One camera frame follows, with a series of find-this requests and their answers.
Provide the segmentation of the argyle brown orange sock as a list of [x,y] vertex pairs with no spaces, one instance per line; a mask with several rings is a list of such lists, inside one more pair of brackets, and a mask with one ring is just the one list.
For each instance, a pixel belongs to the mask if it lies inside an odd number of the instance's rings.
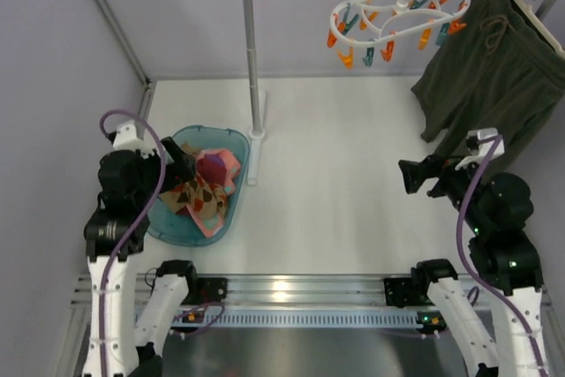
[[[200,149],[184,143],[181,148],[197,161],[203,154]],[[182,183],[172,191],[160,195],[160,200],[177,215],[192,214],[202,221],[223,218],[228,208],[228,195],[224,185],[209,184],[196,170],[196,177]]]

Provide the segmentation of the pink patterned sock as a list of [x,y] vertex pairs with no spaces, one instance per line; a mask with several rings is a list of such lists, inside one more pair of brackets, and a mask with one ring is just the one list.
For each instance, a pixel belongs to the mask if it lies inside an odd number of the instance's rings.
[[228,149],[205,149],[197,155],[187,209],[205,238],[212,238],[223,227],[240,170],[239,160]]

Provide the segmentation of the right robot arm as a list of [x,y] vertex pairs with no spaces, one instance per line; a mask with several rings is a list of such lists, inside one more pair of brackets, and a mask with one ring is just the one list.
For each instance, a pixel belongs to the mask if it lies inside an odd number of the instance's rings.
[[460,167],[460,158],[429,155],[421,162],[401,160],[405,191],[413,194],[436,179],[431,198],[448,198],[458,211],[456,231],[469,226],[461,262],[488,297],[494,332],[478,317],[448,260],[420,261],[411,278],[441,313],[470,376],[547,376],[540,318],[543,275],[538,251],[524,227],[533,213],[530,187],[519,176],[496,173],[486,181],[479,166]]

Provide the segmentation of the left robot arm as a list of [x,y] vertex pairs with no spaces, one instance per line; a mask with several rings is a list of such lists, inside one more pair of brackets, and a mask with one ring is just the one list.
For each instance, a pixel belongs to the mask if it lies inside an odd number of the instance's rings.
[[189,260],[164,261],[136,314],[137,261],[149,209],[160,194],[194,175],[194,159],[171,137],[153,151],[120,149],[100,160],[101,190],[84,229],[92,307],[83,375],[163,374],[164,343],[180,306],[198,287],[198,274]]

